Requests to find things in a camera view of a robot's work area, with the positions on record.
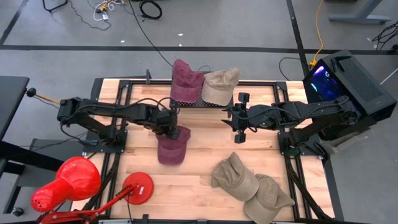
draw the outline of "yellow cable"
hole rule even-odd
[[[318,56],[319,52],[323,49],[321,33],[319,32],[319,28],[318,28],[318,16],[319,16],[319,12],[321,11],[322,4],[323,4],[323,0],[321,0],[321,2],[319,4],[317,16],[315,17],[315,26],[317,27],[318,38],[319,38],[319,42],[321,43],[321,47],[319,48],[317,53],[314,55],[312,62],[310,62],[310,66],[312,66],[312,67],[314,67],[317,64],[317,56]]]
[[[39,95],[39,94],[36,94],[35,96],[37,96],[37,97],[39,97],[39,98],[41,98],[41,99],[43,99],[43,100],[47,100],[47,101],[49,101],[49,102],[52,102],[52,103],[56,103],[56,104],[60,104],[60,102],[59,101],[57,101],[57,100],[53,100],[53,99],[50,99],[50,98],[47,98],[46,96],[42,96],[42,95]]]

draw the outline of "maroon cap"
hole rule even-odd
[[[177,126],[177,129],[180,130],[180,136],[176,140],[166,137],[165,134],[156,135],[157,140],[159,140],[157,144],[157,159],[161,164],[178,165],[184,161],[191,130],[183,126]]]
[[[196,102],[199,99],[204,79],[203,72],[194,72],[187,63],[177,59],[173,65],[170,97],[179,102]]]

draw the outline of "baseball cap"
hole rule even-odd
[[[256,194],[259,182],[233,152],[215,167],[211,175],[211,186],[221,187],[232,197],[244,202]]]
[[[179,102],[196,102],[200,96],[203,80],[203,72],[194,72],[187,63],[177,59],[173,65],[170,97]]]
[[[256,195],[244,203],[244,212],[256,223],[270,223],[286,206],[294,201],[280,189],[278,183],[267,175],[256,174],[259,190]]]
[[[161,164],[178,165],[185,159],[187,151],[187,141],[191,137],[191,130],[183,126],[176,127],[180,131],[180,136],[174,140],[165,134],[157,134],[157,159]]]
[[[234,93],[234,88],[239,83],[240,75],[238,68],[207,73],[201,98],[208,103],[221,106],[228,105]]]

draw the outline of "mesh tray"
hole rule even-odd
[[[229,106],[233,106],[233,104],[234,104],[233,97],[231,98],[231,101],[226,106],[221,106],[221,105],[217,105],[214,103],[207,103],[207,102],[203,101],[203,99],[201,98],[201,90],[200,90],[199,99],[194,103],[178,102],[173,99],[170,100],[171,108],[227,108]]]

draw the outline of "khaki cap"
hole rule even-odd
[[[283,207],[294,205],[294,201],[272,177],[256,174],[256,178],[259,180],[259,190],[244,203],[243,210],[257,224],[269,224]]]
[[[244,202],[256,194],[259,182],[233,152],[229,158],[215,167],[211,176],[211,186],[221,187],[232,197]]]
[[[234,88],[239,83],[238,68],[205,74],[201,98],[208,103],[226,106],[231,101]]]

